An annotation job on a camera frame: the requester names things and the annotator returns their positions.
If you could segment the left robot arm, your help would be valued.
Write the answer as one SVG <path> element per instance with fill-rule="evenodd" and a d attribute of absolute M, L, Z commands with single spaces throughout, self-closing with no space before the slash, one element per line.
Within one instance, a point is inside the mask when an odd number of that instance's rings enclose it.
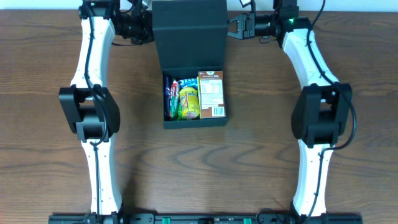
<path fill-rule="evenodd" d="M 150 1 L 132 1 L 126 11 L 119 1 L 83 1 L 78 9 L 82 40 L 70 86 L 59 100 L 67 123 L 85 152 L 91 184 L 91 208 L 82 216 L 51 216 L 50 223 L 127 223 L 116 178 L 114 147 L 121 125 L 119 107 L 108 90 L 108 62 L 114 38 L 132 45 L 154 41 Z"/>

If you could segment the black gift box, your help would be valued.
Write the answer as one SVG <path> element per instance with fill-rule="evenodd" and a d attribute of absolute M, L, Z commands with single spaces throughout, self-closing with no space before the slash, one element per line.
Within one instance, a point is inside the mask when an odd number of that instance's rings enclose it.
<path fill-rule="evenodd" d="M 225 0 L 153 1 L 152 30 L 164 83 L 224 69 Z"/>

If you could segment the yellow plastic jar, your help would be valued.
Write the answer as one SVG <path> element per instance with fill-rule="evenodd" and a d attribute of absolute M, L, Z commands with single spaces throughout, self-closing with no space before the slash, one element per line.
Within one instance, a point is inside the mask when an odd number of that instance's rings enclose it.
<path fill-rule="evenodd" d="M 185 119 L 196 119 L 200 115 L 198 92 L 193 87 L 183 88 L 180 93 L 181 115 Z"/>

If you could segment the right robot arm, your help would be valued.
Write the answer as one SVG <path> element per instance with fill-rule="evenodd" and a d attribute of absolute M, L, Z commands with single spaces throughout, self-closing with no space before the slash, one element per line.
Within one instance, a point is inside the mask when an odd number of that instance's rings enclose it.
<path fill-rule="evenodd" d="M 241 1 L 250 13 L 240 14 L 235 39 L 274 37 L 290 59 L 301 87 L 291 115 L 300 151 L 299 175 L 292 201 L 295 223 L 328 223 L 325 190 L 333 152 L 347 147 L 356 134 L 352 88 L 340 83 L 318 49 L 315 21 L 299 15 L 296 1 L 274 1 L 272 14 L 258 15 L 254 0 Z"/>

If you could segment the green red KitKat bar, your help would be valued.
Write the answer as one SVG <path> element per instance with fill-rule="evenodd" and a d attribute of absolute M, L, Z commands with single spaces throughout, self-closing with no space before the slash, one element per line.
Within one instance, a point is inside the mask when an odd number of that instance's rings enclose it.
<path fill-rule="evenodd" d="M 171 119 L 175 119 L 177 117 L 179 93 L 180 93 L 180 85 L 179 85 L 178 81 L 173 79 L 173 82 L 170 87 L 169 115 L 170 115 Z"/>

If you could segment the green snack mix bag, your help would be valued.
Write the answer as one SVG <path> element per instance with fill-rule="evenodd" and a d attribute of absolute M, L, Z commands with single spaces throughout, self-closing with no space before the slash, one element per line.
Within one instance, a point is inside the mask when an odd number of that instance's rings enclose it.
<path fill-rule="evenodd" d="M 182 114 L 182 105 L 181 103 L 178 104 L 178 110 L 177 110 L 177 121 L 184 120 L 183 114 Z"/>

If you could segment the brown and white carton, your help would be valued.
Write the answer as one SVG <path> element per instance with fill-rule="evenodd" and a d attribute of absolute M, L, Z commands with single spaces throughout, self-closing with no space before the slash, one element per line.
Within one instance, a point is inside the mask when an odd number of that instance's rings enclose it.
<path fill-rule="evenodd" d="M 198 90 L 201 119 L 226 116 L 222 71 L 199 71 Z"/>

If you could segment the purple Dairy Milk bar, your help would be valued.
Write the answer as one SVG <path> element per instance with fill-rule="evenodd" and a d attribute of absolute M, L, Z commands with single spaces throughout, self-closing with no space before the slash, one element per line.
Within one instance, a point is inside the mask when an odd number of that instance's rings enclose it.
<path fill-rule="evenodd" d="M 171 81 L 169 76 L 165 76 L 164 79 L 164 108 L 165 108 L 165 120 L 170 118 L 170 87 Z"/>

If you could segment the blue Oreo cookie pack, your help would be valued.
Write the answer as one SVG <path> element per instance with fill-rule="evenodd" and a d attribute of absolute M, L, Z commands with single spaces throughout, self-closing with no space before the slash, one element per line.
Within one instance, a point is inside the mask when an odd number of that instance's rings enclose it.
<path fill-rule="evenodd" d="M 198 89 L 197 78 L 181 79 L 178 81 L 178 84 L 180 85 L 180 89 L 187 88 L 187 87 L 192 87 L 196 90 Z"/>

